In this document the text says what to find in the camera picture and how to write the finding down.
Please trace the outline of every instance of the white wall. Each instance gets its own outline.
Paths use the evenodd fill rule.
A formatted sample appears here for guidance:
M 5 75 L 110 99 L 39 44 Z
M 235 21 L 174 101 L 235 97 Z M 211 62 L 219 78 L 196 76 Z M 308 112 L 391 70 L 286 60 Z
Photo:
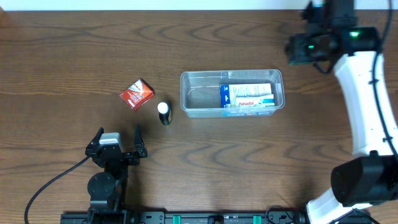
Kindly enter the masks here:
M 303 9 L 309 0 L 0 0 L 5 11 Z M 398 0 L 393 0 L 398 9 Z M 356 9 L 387 9 L 387 0 L 356 0 Z

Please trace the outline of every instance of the white bottle cap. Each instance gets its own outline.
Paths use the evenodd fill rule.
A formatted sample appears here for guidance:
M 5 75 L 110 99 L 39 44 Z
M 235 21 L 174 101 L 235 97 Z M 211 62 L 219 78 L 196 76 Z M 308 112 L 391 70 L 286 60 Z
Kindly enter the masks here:
M 169 106 L 165 102 L 161 102 L 157 105 L 157 110 L 161 114 L 166 114 L 169 111 Z

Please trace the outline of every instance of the wood grain surface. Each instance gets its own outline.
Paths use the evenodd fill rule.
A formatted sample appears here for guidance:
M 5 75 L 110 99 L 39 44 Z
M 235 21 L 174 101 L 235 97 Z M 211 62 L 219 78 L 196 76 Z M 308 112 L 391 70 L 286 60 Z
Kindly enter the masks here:
M 358 12 L 378 26 L 385 11 Z M 391 105 L 398 110 L 397 19 L 385 47 Z M 130 168 L 127 202 L 169 211 L 303 207 L 330 186 L 332 168 L 352 159 L 348 115 L 333 75 L 291 67 L 298 11 L 7 12 L 0 22 L 0 223 L 23 223 L 25 206 L 48 180 L 84 158 L 99 127 L 132 149 L 141 126 L 149 157 Z M 190 119 L 180 109 L 180 74 L 276 68 L 286 106 L 271 117 Z M 154 99 L 134 112 L 119 94 L 143 78 Z M 156 110 L 170 100 L 163 126 Z M 88 161 L 37 197 L 31 223 L 85 211 Z M 370 209 L 396 223 L 397 202 Z

